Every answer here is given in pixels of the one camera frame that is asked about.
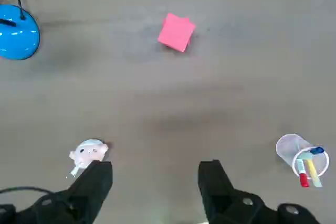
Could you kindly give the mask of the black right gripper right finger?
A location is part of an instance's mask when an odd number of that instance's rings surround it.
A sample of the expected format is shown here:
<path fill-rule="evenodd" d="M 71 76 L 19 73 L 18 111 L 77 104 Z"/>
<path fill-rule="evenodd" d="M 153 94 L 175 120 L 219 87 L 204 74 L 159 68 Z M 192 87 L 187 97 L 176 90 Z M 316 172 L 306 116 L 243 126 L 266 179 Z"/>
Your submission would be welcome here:
<path fill-rule="evenodd" d="M 258 195 L 235 189 L 216 159 L 199 163 L 198 187 L 209 223 L 318 223 L 301 205 L 284 203 L 274 210 Z"/>

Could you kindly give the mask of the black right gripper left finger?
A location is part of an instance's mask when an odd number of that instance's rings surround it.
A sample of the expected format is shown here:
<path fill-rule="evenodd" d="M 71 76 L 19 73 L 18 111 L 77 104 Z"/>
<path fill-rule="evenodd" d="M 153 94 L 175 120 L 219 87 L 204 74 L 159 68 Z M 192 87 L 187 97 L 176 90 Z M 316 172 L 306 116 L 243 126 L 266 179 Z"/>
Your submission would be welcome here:
<path fill-rule="evenodd" d="M 112 184 L 112 163 L 93 161 L 66 190 L 53 192 L 33 186 L 3 189 L 1 194 L 36 191 L 43 195 L 22 211 L 12 204 L 1 204 L 1 223 L 93 223 Z"/>

